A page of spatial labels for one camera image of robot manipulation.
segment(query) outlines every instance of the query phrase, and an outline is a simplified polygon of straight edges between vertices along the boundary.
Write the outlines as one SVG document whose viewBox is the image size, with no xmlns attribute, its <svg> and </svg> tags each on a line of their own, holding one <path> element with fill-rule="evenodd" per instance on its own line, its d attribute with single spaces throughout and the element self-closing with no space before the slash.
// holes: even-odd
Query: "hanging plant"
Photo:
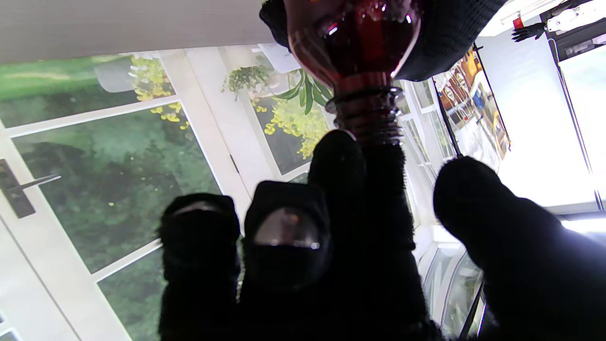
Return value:
<svg viewBox="0 0 606 341">
<path fill-rule="evenodd" d="M 333 96 L 328 88 L 310 77 L 303 69 L 299 69 L 298 72 L 301 74 L 299 83 L 294 88 L 280 95 L 276 95 L 275 97 L 280 100 L 292 100 L 298 96 L 299 105 L 301 105 L 302 108 L 305 108 L 305 115 L 310 113 L 314 102 L 325 107 Z"/>
<path fill-rule="evenodd" d="M 238 100 L 238 92 L 240 90 L 255 90 L 257 86 L 267 86 L 267 80 L 269 79 L 270 69 L 263 65 L 241 67 L 230 72 L 229 76 L 223 81 L 223 89 L 229 90 L 236 94 L 236 100 Z"/>
</svg>

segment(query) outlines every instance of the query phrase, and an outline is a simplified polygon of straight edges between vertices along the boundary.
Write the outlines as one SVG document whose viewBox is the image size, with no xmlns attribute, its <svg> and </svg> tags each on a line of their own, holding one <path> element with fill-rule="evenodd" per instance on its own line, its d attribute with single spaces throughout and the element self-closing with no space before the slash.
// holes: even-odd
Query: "gloved hand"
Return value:
<svg viewBox="0 0 606 341">
<path fill-rule="evenodd" d="M 543 33 L 545 33 L 546 28 L 547 25 L 544 22 L 538 22 L 530 26 L 522 27 L 521 29 L 515 29 L 511 34 L 511 40 L 521 42 L 522 40 L 528 39 L 532 36 L 535 36 L 534 40 L 537 40 L 543 35 Z"/>
</svg>

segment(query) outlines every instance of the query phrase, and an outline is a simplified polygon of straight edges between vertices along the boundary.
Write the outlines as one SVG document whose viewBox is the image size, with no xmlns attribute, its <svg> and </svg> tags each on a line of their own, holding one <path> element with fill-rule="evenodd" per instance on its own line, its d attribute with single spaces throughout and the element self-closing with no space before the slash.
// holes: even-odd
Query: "red glass object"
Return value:
<svg viewBox="0 0 606 341">
<path fill-rule="evenodd" d="M 401 93 L 391 88 L 392 77 L 419 36 L 419 0 L 284 3 L 291 50 L 303 68 L 335 91 L 339 127 L 370 144 L 397 140 L 392 117 L 397 112 L 391 111 Z"/>
</svg>

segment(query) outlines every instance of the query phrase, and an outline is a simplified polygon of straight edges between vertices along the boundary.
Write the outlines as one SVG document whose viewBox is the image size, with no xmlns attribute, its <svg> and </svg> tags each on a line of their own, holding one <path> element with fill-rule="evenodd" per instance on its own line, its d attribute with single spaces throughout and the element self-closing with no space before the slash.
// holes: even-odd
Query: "ceiling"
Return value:
<svg viewBox="0 0 606 341">
<path fill-rule="evenodd" d="M 0 63 L 273 42 L 251 0 L 4 0 Z"/>
</svg>

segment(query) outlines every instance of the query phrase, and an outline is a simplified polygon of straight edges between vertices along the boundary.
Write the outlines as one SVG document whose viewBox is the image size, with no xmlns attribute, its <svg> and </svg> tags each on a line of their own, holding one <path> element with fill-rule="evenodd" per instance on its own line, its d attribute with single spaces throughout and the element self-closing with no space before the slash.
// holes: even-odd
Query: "wall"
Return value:
<svg viewBox="0 0 606 341">
<path fill-rule="evenodd" d="M 543 206 L 595 202 L 545 35 L 515 43 L 507 31 L 476 44 L 511 138 L 502 181 Z"/>
<path fill-rule="evenodd" d="M 0 63 L 273 42 L 259 1 L 5 0 Z"/>
</svg>

